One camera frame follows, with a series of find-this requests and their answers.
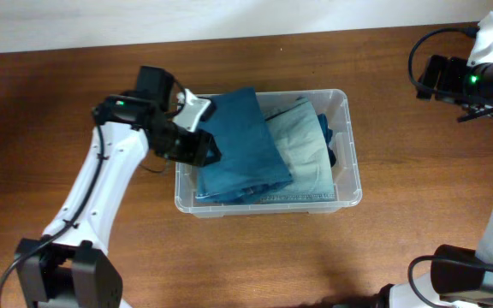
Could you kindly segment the light blue jeans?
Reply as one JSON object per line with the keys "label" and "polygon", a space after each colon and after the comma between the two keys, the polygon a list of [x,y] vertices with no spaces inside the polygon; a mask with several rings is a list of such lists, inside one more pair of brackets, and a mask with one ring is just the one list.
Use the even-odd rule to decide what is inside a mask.
{"label": "light blue jeans", "polygon": [[328,202],[336,198],[328,146],[318,115],[307,98],[264,112],[292,182],[263,196],[261,204]]}

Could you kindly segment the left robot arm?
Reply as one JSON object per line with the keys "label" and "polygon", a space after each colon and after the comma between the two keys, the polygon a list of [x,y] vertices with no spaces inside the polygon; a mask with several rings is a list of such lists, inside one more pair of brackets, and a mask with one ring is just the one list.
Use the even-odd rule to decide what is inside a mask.
{"label": "left robot arm", "polygon": [[149,151],[194,166],[220,158],[212,136],[198,127],[216,105],[189,90],[177,98],[171,112],[167,98],[138,95],[111,95],[94,109],[90,149],[66,201],[40,239],[23,239],[15,250],[27,306],[128,306],[108,248],[135,170]]}

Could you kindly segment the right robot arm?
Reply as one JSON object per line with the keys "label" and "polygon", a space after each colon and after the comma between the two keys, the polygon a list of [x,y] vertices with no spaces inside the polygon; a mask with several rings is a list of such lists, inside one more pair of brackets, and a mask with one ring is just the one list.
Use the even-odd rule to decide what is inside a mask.
{"label": "right robot arm", "polygon": [[[476,27],[458,31],[474,41],[470,56],[432,56],[421,76],[410,81],[419,99],[461,107],[460,122],[493,118],[493,12]],[[383,287],[371,306],[493,307],[493,209],[476,249],[441,245],[415,258],[407,282]]]}

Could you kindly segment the clear plastic storage bin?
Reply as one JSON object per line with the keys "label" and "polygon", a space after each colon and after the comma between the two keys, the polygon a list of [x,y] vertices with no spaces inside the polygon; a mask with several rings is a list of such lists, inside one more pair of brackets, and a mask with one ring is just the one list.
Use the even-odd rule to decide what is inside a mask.
{"label": "clear plastic storage bin", "polygon": [[281,204],[200,204],[195,199],[197,169],[177,163],[175,165],[175,206],[197,218],[308,212],[331,213],[341,208],[357,205],[362,199],[358,161],[353,139],[353,129],[345,92],[339,89],[319,89],[288,92],[259,92],[257,100],[262,111],[292,103],[297,98],[307,98],[315,112],[324,114],[333,131],[330,149],[337,162],[331,168],[335,199],[329,202]]}

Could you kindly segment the dark blue jeans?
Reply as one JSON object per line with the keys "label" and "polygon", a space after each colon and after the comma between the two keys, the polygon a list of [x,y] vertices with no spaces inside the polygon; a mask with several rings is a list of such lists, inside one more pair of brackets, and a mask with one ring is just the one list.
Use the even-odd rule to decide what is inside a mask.
{"label": "dark blue jeans", "polygon": [[260,109],[247,87],[211,97],[217,110],[199,127],[211,133],[221,152],[218,162],[197,171],[196,201],[252,204],[293,182]]}

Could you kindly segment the blue garment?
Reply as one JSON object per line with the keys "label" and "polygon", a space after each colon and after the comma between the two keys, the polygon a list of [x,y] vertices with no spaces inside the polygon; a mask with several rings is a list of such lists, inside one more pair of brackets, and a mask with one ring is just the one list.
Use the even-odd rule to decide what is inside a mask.
{"label": "blue garment", "polygon": [[328,156],[330,160],[330,166],[334,167],[336,164],[336,154],[330,149],[330,141],[333,136],[333,130],[329,127],[328,118],[325,114],[318,115],[318,122],[321,127],[325,144],[327,145]]}

